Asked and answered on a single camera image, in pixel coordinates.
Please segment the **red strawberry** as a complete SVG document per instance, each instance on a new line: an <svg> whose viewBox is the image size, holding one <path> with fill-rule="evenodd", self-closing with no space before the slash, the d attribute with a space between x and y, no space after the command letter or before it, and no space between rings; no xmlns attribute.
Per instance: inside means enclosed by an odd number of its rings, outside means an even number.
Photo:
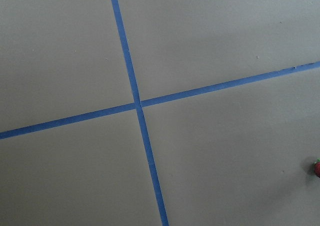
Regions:
<svg viewBox="0 0 320 226"><path fill-rule="evenodd" d="M315 176L320 178L320 159L319 158L313 164L313 172Z"/></svg>

